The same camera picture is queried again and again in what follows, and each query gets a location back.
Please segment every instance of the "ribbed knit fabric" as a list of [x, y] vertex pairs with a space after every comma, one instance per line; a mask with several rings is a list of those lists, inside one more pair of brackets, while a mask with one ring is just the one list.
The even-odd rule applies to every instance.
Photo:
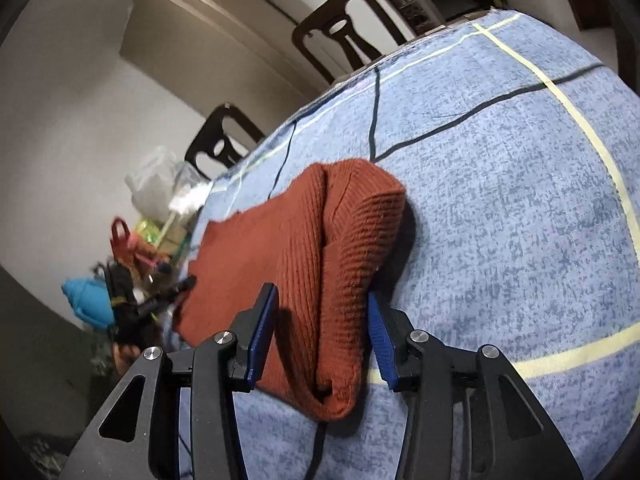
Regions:
[[280, 293], [258, 387], [319, 420], [354, 407], [366, 336], [366, 291], [396, 238], [404, 188], [361, 159], [313, 164], [284, 193], [207, 226], [176, 316], [192, 346], [228, 329], [264, 282]]

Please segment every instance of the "chair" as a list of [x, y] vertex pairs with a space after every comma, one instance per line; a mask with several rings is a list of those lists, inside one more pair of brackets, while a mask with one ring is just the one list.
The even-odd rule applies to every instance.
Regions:
[[246, 131], [249, 136], [255, 140], [255, 142], [261, 142], [266, 136], [262, 133], [258, 127], [251, 122], [245, 114], [243, 114], [237, 107], [224, 103], [220, 105], [209, 115], [205, 123], [202, 125], [200, 131], [193, 139], [193, 142], [187, 149], [184, 155], [184, 160], [189, 162], [198, 172], [209, 178], [208, 175], [202, 172], [196, 164], [196, 156], [199, 153], [205, 153], [209, 155], [213, 160], [222, 162], [226, 168], [232, 168], [235, 166], [242, 155], [240, 155], [231, 144], [231, 139], [225, 133], [222, 127], [222, 121], [230, 117], [238, 123], [238, 125]]
[[[293, 30], [291, 41], [294, 46], [302, 53], [303, 56], [311, 63], [316, 70], [324, 77], [329, 84], [333, 83], [335, 77], [327, 70], [327, 68], [318, 61], [318, 59], [309, 52], [303, 40], [312, 30], [320, 30], [326, 37], [337, 41], [342, 47], [349, 64], [354, 70], [362, 68], [365, 63], [351, 45], [353, 41], [360, 51], [371, 61], [382, 56], [380, 51], [376, 49], [367, 40], [361, 37], [353, 27], [353, 20], [347, 14], [347, 4], [351, 0], [327, 0], [324, 4], [308, 15]], [[382, 24], [389, 31], [398, 46], [406, 43], [406, 38], [402, 32], [396, 27], [396, 24], [384, 11], [376, 0], [364, 0], [367, 5], [376, 13]]]

